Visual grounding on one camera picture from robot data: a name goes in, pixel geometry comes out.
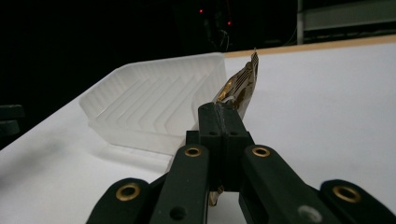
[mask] foil wrapper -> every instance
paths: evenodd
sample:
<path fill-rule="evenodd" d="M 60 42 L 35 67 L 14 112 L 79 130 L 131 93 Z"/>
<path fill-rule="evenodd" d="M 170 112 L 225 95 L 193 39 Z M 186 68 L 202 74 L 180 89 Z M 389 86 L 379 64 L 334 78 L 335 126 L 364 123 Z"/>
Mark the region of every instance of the foil wrapper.
<path fill-rule="evenodd" d="M 219 93 L 213 99 L 213 102 L 233 105 L 238 111 L 241 119 L 250 103 L 257 80 L 257 70 L 259 67 L 259 57 L 256 50 L 251 55 L 251 61 L 247 62 L 245 67 L 233 75 L 221 88 Z"/>

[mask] white table surface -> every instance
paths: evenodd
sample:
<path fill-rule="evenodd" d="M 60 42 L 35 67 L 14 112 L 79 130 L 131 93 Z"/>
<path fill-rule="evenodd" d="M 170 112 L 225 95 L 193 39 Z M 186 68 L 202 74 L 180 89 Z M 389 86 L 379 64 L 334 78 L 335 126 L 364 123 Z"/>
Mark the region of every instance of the white table surface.
<path fill-rule="evenodd" d="M 249 57 L 226 59 L 227 75 Z M 341 178 L 396 213 L 396 44 L 260 55 L 244 123 L 314 188 Z M 161 176 L 169 156 L 113 147 L 78 98 L 0 152 L 0 223 L 85 223 L 116 181 Z M 237 194 L 208 223 L 245 223 Z"/>

